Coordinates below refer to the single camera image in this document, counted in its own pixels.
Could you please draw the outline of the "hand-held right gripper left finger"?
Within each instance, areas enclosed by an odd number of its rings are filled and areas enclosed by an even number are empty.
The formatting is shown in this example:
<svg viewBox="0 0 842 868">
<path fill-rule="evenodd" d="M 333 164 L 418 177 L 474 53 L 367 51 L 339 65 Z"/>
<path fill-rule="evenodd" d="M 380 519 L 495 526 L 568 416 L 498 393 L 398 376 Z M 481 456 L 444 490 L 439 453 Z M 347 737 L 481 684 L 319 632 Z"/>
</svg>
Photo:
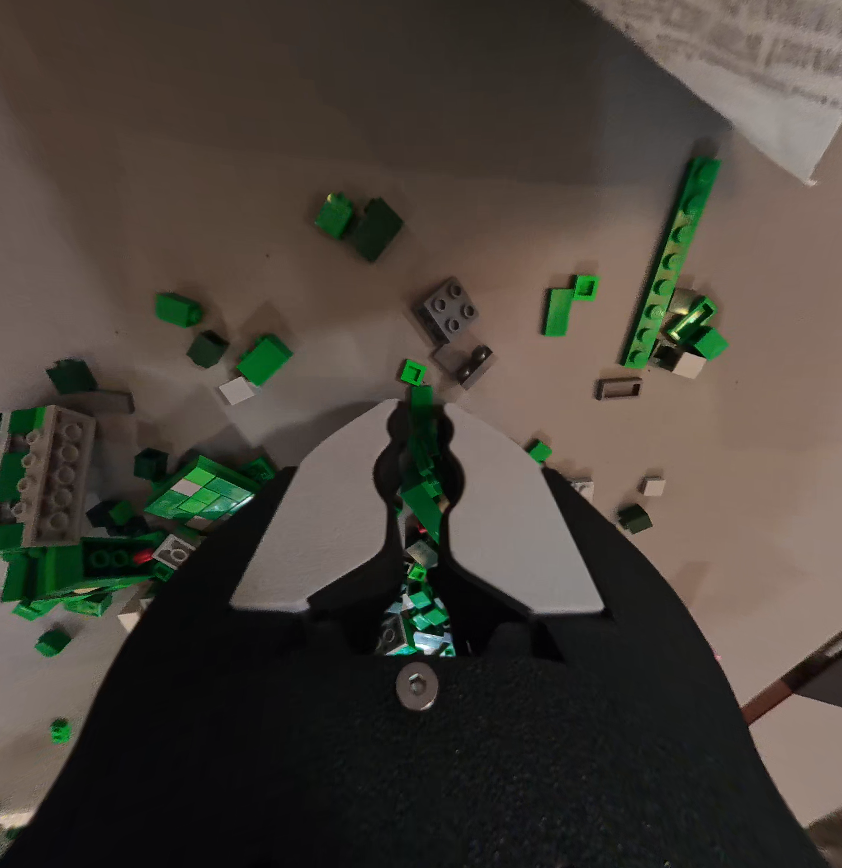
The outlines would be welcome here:
<svg viewBox="0 0 842 868">
<path fill-rule="evenodd" d="M 405 405 L 397 398 L 315 447 L 288 483 L 232 608 L 333 624 L 353 650 L 372 652 L 401 583 L 396 506 L 404 451 Z"/>
</svg>

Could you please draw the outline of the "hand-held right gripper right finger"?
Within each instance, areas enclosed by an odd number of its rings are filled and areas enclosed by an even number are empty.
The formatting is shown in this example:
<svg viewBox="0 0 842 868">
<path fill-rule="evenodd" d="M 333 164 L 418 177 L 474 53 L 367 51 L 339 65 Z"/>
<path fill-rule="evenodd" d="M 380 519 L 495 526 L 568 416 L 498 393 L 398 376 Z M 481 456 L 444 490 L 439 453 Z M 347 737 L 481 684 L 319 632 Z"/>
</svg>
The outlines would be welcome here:
<svg viewBox="0 0 842 868">
<path fill-rule="evenodd" d="M 601 593 L 544 468 L 455 403 L 437 427 L 442 518 L 436 580 L 460 653 L 479 655 L 504 623 L 596 616 Z"/>
</svg>

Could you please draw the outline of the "torn white paper bag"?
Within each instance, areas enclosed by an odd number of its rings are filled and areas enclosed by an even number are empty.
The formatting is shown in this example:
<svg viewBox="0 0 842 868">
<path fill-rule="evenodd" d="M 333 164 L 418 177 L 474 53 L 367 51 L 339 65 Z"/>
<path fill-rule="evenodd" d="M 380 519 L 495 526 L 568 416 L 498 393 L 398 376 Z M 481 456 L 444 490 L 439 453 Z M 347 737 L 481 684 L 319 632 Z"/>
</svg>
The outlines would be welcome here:
<svg viewBox="0 0 842 868">
<path fill-rule="evenodd" d="M 587 1 L 811 187 L 842 125 L 842 1 Z"/>
</svg>

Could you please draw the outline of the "green tiled panel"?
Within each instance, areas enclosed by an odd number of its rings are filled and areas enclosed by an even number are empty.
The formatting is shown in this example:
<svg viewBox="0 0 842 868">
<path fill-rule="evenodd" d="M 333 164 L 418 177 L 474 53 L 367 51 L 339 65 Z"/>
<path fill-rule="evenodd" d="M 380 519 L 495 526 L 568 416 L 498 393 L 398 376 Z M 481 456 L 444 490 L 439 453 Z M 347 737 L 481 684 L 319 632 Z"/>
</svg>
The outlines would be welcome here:
<svg viewBox="0 0 842 868">
<path fill-rule="evenodd" d="M 154 483 L 146 514 L 191 526 L 196 519 L 214 524 L 251 502 L 262 483 L 203 456 Z"/>
</svg>

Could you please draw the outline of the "light grey brick with holes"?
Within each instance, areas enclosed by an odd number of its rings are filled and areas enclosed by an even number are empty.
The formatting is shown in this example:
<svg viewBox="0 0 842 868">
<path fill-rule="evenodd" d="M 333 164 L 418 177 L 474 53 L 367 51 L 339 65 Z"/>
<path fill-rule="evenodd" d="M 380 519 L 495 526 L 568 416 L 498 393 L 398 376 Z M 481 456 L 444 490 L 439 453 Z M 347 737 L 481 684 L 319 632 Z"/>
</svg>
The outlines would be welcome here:
<svg viewBox="0 0 842 868">
<path fill-rule="evenodd" d="M 197 547 L 176 534 L 168 534 L 155 548 L 153 559 L 164 564 L 170 570 L 178 570 Z"/>
</svg>

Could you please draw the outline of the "dark grey square brick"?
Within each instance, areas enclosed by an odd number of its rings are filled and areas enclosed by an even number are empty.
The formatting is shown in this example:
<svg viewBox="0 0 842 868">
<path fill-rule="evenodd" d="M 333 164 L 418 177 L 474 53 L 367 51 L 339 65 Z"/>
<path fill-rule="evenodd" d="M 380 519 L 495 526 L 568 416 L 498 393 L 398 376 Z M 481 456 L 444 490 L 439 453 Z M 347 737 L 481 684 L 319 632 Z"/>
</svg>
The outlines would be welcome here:
<svg viewBox="0 0 842 868">
<path fill-rule="evenodd" d="M 479 313 L 462 282 L 448 277 L 412 309 L 435 345 L 448 344 L 466 333 Z"/>
</svg>

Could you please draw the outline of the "green assembly with tan ball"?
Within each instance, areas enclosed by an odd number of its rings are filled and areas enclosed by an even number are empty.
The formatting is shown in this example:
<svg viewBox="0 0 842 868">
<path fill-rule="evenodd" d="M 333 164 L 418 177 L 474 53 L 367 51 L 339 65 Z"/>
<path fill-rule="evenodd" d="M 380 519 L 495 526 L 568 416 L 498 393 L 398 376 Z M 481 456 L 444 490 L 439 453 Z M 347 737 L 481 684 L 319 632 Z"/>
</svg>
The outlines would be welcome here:
<svg viewBox="0 0 842 868">
<path fill-rule="evenodd" d="M 3 556 L 8 569 L 0 599 L 33 606 L 169 580 L 174 570 L 155 558 L 160 544 L 159 535 L 89 537 L 73 546 L 19 549 Z"/>
</svg>

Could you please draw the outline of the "green white brick assembly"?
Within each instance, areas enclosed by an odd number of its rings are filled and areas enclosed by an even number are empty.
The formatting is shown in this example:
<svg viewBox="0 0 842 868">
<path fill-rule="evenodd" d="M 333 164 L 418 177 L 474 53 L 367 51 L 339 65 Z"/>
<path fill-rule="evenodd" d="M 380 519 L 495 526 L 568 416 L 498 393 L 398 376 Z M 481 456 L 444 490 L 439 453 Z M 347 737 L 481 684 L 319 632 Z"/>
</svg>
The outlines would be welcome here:
<svg viewBox="0 0 842 868">
<path fill-rule="evenodd" d="M 0 556 L 79 543 L 96 430 L 55 405 L 0 413 Z"/>
</svg>

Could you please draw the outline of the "long green plate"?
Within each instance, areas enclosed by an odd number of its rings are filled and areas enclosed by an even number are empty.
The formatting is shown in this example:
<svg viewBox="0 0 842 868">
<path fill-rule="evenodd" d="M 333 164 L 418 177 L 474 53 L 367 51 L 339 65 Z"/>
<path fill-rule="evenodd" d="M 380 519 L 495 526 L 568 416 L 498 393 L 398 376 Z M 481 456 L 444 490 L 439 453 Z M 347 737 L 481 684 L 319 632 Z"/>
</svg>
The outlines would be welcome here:
<svg viewBox="0 0 842 868">
<path fill-rule="evenodd" d="M 622 345 L 619 364 L 627 370 L 640 371 L 649 362 L 720 166 L 721 160 L 706 156 L 687 163 Z"/>
</svg>

